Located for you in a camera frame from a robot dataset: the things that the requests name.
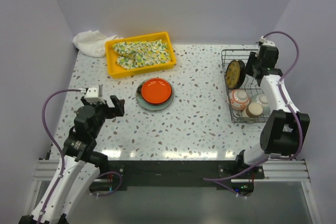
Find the dish rack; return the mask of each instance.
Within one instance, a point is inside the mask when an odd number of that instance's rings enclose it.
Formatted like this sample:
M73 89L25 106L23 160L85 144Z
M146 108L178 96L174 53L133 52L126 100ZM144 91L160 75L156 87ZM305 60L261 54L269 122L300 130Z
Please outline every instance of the dish rack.
M225 88L226 88L226 94L227 94L227 102L229 105L231 121L233 123L266 123L269 118L269 114L260 115L257 118L244 118L242 116L242 111L233 109L231 105L231 101L229 98L229 92L231 90L228 88L227 82L226 82L227 66L232 60L242 60L246 65L250 52L257 52L257 50L256 49L255 50L254 49L224 49L222 50L222 68L223 68L223 73L224 73L224 82L225 82ZM257 81L253 77L248 76L248 75L246 75L243 85L241 85L240 89L245 90L246 93L249 95L249 97L252 97L256 94L263 94L263 91L258 86Z

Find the yellow plastic bin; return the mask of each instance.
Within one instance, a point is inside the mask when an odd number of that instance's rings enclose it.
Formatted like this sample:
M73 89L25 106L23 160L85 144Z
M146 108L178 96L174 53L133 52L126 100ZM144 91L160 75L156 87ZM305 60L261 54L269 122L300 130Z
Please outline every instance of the yellow plastic bin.
M119 42L130 42L130 41L154 41L161 39L163 42L166 42L168 45L169 54L171 57L171 62L163 63L163 64L157 64L153 66L146 66L142 68L135 68L135 69L124 69L120 67L116 60L119 56L118 53L116 53L113 50L113 45ZM117 40L111 40L107 41L105 43L105 49L106 49L106 58L107 58L107 70L110 76L113 78L122 78L126 76L133 76L135 74L142 74L142 73L149 73L159 70L165 70L165 69L171 69L176 64L176 58L173 51L172 43L170 42L169 35L167 32L161 32L156 34L147 34L142 36L136 36L136 37L130 37L125 39L117 39Z

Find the white bowl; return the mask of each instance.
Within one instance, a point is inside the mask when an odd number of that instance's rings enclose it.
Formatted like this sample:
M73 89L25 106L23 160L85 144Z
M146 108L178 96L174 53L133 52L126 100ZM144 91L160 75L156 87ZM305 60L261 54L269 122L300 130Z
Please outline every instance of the white bowl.
M260 116L263 112L262 106L259 103L252 102L249 106L242 112L244 118L255 119Z
M263 115L268 115L270 112L269 104L265 94L257 94L251 97L251 102L260 104L263 108Z
M235 89L229 93L232 108L235 110L244 110L250 104L250 98L243 89Z

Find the white cloth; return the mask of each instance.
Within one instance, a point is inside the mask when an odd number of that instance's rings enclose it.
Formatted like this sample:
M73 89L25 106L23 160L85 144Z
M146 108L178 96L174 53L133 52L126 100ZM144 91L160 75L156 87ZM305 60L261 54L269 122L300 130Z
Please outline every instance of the white cloth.
M107 37L97 31L84 31L74 36L72 43L85 55L101 58L106 55L105 42L119 39L117 35Z

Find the table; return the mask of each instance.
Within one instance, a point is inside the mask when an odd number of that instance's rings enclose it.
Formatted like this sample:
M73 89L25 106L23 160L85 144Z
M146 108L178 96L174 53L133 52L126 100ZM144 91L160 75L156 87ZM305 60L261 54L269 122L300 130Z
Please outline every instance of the table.
M227 104L221 51L256 49L253 45L173 45L177 58L171 70L113 79L106 58L78 53L69 88L103 85L103 97L125 99L125 116L106 120L95 151L110 160L231 160L259 142L264 124L233 124ZM150 112L135 99L138 85L160 77L174 87L175 98L163 111ZM69 92L62 108L55 139L62 146L82 106L80 93ZM59 159L55 146L49 159Z

